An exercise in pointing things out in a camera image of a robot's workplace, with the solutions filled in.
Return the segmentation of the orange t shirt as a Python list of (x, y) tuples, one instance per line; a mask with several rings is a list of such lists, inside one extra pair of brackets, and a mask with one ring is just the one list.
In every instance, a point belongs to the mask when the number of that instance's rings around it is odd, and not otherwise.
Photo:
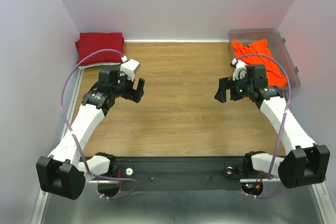
[[(236, 58), (250, 54), (266, 55), (273, 58), (267, 39), (258, 40), (248, 46), (244, 46), (242, 42), (233, 40), (232, 45)], [(266, 67), (266, 76), (270, 86), (277, 86), (279, 88), (287, 86), (287, 79), (285, 75), (280, 71), (278, 65), (272, 60), (261, 56), (248, 56), (241, 60), (247, 65), (263, 64)]]

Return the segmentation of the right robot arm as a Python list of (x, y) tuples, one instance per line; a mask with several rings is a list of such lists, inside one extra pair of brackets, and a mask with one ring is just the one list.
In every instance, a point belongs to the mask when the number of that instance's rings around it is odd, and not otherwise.
[(277, 86), (271, 86), (264, 65), (247, 65), (233, 60), (231, 77), (219, 80), (215, 100), (225, 103), (249, 98), (269, 120), (278, 134), (276, 145), (283, 145), (285, 157), (263, 151), (245, 155), (241, 170), (253, 177), (264, 172), (280, 179), (288, 189), (324, 182), (330, 151), (326, 145), (318, 145), (300, 126), (290, 112), (290, 100), (283, 97)]

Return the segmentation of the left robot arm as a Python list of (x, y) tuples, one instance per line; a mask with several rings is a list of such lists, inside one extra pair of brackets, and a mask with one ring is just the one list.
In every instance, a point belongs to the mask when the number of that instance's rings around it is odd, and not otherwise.
[(133, 59), (101, 67), (98, 81), (83, 96), (76, 118), (66, 123), (68, 130), (64, 137), (47, 157), (41, 156), (36, 163), (42, 191), (76, 200), (85, 185), (95, 178), (119, 184), (124, 181), (114, 155), (98, 152), (86, 159), (83, 149), (117, 98), (141, 101), (144, 79), (139, 79), (136, 88), (133, 86), (139, 69), (140, 63)]

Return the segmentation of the folded white t shirt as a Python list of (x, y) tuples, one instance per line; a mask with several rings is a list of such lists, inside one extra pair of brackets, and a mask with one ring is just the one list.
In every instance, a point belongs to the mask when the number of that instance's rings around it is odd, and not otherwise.
[(79, 69), (88, 69), (88, 68), (96, 68), (96, 67), (102, 67), (102, 66), (114, 66), (114, 65), (120, 65), (120, 63), (115, 63), (115, 62), (93, 63), (90, 65), (80, 65)]

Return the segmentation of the folded green t shirt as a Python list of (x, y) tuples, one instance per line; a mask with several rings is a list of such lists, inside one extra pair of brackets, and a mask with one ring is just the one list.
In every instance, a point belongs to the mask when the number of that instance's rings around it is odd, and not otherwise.
[(100, 64), (92, 64), (92, 65), (88, 65), (87, 68), (100, 68), (102, 66), (103, 65), (100, 65)]

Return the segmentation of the clear plastic bin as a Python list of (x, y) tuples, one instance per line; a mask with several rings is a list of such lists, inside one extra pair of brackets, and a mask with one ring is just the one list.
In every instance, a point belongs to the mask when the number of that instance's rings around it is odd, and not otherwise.
[(272, 28), (232, 29), (228, 32), (232, 58), (247, 65), (263, 64), (268, 83), (284, 90), (300, 86), (298, 69), (292, 63), (285, 39)]

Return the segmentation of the folded red t shirt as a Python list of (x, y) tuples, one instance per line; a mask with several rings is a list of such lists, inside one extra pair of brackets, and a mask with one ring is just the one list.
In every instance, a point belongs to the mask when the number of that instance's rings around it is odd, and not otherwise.
[[(124, 37), (122, 33), (80, 33), (75, 42), (79, 58), (77, 63), (88, 55), (102, 49), (114, 49), (124, 53)], [(122, 55), (115, 51), (100, 52), (85, 60), (80, 66), (90, 66), (102, 63), (121, 63)]]

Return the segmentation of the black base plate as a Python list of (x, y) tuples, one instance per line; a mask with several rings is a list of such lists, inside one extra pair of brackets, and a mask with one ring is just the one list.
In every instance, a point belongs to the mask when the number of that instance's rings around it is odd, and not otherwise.
[(117, 171), (133, 182), (94, 179), (97, 191), (108, 196), (136, 191), (241, 190), (256, 186), (266, 174), (243, 170), (241, 156), (117, 157)]

